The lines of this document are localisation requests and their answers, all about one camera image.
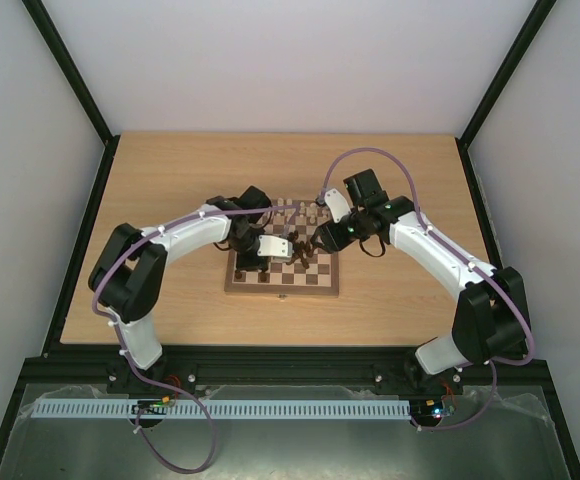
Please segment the wooden chess board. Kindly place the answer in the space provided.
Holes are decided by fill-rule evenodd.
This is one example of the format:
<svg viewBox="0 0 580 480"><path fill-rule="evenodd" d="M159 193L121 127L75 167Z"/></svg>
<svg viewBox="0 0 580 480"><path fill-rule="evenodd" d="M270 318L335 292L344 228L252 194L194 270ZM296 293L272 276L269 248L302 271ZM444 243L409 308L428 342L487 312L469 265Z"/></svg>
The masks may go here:
<svg viewBox="0 0 580 480"><path fill-rule="evenodd" d="M320 223L316 227L291 225L290 223L273 226L271 224L273 216L265 215L257 224L264 228L266 234L275 236L282 235L284 227L289 225L289 233L296 241L309 241L315 229L326 222ZM318 249L309 259L308 269L304 269L299 262L287 265L288 260L271 258L267 271L269 274L268 283L259 282L258 274L260 272L245 272L247 274L246 281L236 282L234 279L235 261L236 254L230 252L224 282L224 291L227 294L276 295L281 297L290 295L336 297L339 294L339 256L328 254L321 249Z"/></svg>

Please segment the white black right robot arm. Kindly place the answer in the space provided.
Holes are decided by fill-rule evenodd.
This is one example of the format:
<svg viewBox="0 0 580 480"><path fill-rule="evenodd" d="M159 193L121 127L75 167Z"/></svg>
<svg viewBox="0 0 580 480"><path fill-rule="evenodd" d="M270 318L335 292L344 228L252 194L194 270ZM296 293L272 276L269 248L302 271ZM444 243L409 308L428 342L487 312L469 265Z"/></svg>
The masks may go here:
<svg viewBox="0 0 580 480"><path fill-rule="evenodd" d="M312 243L337 253L373 236L414 259L456 302L449 334L419 346L406 379L415 390L430 390L441 373L491 359L508 362L505 352L528 343L527 303L520 274L498 269L469 254L436 229L408 197L389 198L373 170L344 181L346 191L322 190L317 198L331 218L313 234Z"/></svg>

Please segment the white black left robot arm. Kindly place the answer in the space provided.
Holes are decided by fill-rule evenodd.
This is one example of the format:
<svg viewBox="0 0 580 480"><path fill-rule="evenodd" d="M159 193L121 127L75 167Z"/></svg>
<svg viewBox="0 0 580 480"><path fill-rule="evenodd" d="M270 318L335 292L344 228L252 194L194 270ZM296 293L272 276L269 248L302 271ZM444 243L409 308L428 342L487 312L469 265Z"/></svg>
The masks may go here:
<svg viewBox="0 0 580 480"><path fill-rule="evenodd" d="M122 223L112 231L89 278L95 309L109 317L121 354L147 370L162 356L154 326L154 310L168 270L183 257L211 244L236 254L237 269L264 272L269 256L261 246L272 201L250 186L238 197L216 196L191 214L156 227Z"/></svg>

